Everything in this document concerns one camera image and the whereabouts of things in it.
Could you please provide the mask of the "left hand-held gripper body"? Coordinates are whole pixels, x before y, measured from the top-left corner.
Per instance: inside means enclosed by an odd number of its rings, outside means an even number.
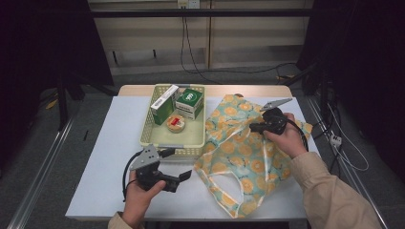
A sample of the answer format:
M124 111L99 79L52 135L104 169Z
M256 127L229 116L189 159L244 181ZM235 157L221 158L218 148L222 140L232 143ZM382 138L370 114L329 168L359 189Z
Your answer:
M139 157L130 166L131 171L136 171L139 185L145 191L151 189L157 182L163 180L166 192L175 193L180 184L178 177L165 175L159 170L161 157L154 145L148 145L141 152Z

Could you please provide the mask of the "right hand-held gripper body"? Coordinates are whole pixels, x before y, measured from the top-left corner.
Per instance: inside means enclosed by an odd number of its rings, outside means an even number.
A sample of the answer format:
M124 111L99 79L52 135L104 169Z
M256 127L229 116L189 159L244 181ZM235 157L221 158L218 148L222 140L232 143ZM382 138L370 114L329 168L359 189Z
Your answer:
M291 98L284 98L269 101L260 111L266 124L266 130L276 135L281 135L287 126L287 117L281 111L280 106L291 101Z

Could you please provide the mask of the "white table mat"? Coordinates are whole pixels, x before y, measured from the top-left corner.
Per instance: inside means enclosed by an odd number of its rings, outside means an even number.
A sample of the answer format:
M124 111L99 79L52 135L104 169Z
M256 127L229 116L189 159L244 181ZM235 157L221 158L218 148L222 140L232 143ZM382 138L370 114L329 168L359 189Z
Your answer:
M78 220L107 220L123 209L122 175L129 158L141 150L142 122L149 109L147 96L116 96L76 188L66 216ZM302 191L294 178L264 198L246 221L304 219ZM155 196L145 218L152 221L230 221L198 177L180 184L175 193Z

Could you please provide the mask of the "white wall socket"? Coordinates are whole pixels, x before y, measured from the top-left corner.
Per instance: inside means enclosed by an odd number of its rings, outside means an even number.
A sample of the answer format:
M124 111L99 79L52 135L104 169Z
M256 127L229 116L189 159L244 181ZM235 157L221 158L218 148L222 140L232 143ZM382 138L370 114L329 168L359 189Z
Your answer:
M201 6L200 0L177 0L179 9L198 9Z

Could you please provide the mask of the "person's left hand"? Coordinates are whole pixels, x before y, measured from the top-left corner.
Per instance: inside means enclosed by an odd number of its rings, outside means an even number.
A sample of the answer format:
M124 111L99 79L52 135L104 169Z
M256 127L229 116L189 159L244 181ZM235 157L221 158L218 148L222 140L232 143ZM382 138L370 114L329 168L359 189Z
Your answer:
M139 186L136 172L132 171L129 176L125 206L122 213L124 222L132 229L139 229L152 199L160 193L164 187L165 182L160 180L151 189L145 191Z

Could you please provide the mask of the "tall green and white box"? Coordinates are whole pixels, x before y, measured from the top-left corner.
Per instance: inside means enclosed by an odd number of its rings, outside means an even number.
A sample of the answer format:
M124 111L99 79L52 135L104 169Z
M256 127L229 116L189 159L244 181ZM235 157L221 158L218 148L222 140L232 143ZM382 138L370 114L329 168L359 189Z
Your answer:
M156 124L161 125L175 111L175 102L180 95L177 85L157 85L150 110Z

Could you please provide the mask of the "metal floor rail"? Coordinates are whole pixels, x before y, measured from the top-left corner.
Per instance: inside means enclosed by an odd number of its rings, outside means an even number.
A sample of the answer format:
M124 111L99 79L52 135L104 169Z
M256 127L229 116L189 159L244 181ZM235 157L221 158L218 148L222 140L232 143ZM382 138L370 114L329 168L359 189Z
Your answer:
M339 164L340 171L345 175L350 186L372 205L374 211L377 214L381 227L383 229L389 229L389 226L382 216L381 211L378 209L370 192L367 190L366 186L358 175L358 172L365 172L365 169L360 169L354 166L348 159L344 150L338 150L338 146L332 142L331 138L334 136L334 131L328 128L325 119L321 116L321 108L316 99L309 98L308 104L319 124L319 127L322 130L322 137L329 143L331 147L333 156L336 159L336 162Z
M39 199L44 184L52 170L52 167L62 149L62 146L70 130L72 129L74 122L75 118L73 116L70 117L63 128L57 132L50 150L48 151L44 161L42 162L39 171L35 174L29 190L22 198L19 206L16 209L16 212L11 218L11 222L9 223L7 229L25 229L32 210L37 200Z

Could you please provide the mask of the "person's right hand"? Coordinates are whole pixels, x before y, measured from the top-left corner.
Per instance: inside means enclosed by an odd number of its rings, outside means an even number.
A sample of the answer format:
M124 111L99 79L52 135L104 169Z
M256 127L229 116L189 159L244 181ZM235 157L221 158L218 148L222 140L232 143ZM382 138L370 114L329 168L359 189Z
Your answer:
M290 123L287 124L285 131L281 135L264 131L264 136L275 142L278 148L291 158L298 157L308 151L304 146L299 131Z

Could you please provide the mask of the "round tin with red label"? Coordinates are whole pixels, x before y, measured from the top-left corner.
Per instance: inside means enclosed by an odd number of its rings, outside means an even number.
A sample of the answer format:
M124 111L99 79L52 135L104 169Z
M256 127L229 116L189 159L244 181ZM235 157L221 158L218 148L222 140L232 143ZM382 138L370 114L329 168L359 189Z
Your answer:
M166 120L166 126L172 133L180 133L185 128L185 119L178 114L171 115Z

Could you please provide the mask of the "black curtain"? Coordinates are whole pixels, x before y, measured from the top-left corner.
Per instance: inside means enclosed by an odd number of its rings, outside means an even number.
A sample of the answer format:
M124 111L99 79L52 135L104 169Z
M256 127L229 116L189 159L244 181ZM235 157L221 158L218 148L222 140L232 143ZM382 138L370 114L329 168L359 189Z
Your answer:
M405 182L405 0L313 0L301 70L324 62L335 91Z
M113 83L88 0L0 0L0 162L60 80Z

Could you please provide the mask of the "orange print cloth bag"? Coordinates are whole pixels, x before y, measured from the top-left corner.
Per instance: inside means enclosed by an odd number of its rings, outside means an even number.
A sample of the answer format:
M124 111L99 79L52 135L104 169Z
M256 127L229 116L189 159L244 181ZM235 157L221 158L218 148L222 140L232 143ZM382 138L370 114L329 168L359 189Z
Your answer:
M227 94L205 122L206 143L194 168L217 203L234 219L258 208L290 176L290 157L250 130L261 106Z

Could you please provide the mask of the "black metal stand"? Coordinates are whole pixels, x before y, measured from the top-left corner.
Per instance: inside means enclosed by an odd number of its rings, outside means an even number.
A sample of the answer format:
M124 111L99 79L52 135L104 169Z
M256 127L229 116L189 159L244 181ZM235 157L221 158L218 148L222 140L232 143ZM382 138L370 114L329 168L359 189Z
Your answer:
M59 107L59 128L61 131L68 122L69 114L67 107L66 93L69 93L73 100L82 100L85 96L84 91L81 89L81 85L90 85L94 89L105 93L109 96L116 96L117 92L95 82L92 79L74 73L72 76L63 76L60 74L57 77L57 96Z

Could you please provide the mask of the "pale yellow plastic basket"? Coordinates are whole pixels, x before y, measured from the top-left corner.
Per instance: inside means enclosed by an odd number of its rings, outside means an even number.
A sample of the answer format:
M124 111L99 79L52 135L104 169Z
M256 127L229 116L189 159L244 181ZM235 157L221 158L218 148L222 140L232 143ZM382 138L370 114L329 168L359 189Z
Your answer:
M199 157L205 143L205 87L198 84L180 85L180 92L185 89L202 93L202 110L195 120L186 118L185 128L178 134L168 130L165 123L157 125L152 112L147 109L139 143L141 146L153 144L156 148L176 148L175 156Z

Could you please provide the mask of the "green and white cube box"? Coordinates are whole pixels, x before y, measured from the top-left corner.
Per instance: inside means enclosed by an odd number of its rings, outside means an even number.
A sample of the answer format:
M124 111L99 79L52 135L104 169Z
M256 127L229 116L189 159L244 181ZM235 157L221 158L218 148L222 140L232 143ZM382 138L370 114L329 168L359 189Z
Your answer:
M187 88L177 99L175 105L179 115L195 120L203 108L203 94Z

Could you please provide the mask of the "black horizontal bar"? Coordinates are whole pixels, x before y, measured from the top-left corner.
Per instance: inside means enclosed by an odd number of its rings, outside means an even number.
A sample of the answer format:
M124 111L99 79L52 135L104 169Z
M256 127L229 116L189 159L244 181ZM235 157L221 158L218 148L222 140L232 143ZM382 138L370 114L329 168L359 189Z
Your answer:
M275 9L198 9L198 10L93 10L96 18L116 17L300 17L312 16L316 10Z

